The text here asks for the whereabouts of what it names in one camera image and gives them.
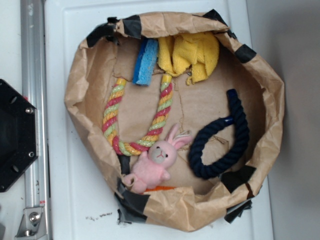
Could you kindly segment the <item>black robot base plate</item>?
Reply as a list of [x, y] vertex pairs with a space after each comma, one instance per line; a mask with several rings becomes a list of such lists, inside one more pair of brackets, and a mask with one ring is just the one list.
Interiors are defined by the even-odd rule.
[[37, 159], [37, 109], [0, 80], [0, 191], [21, 177]]

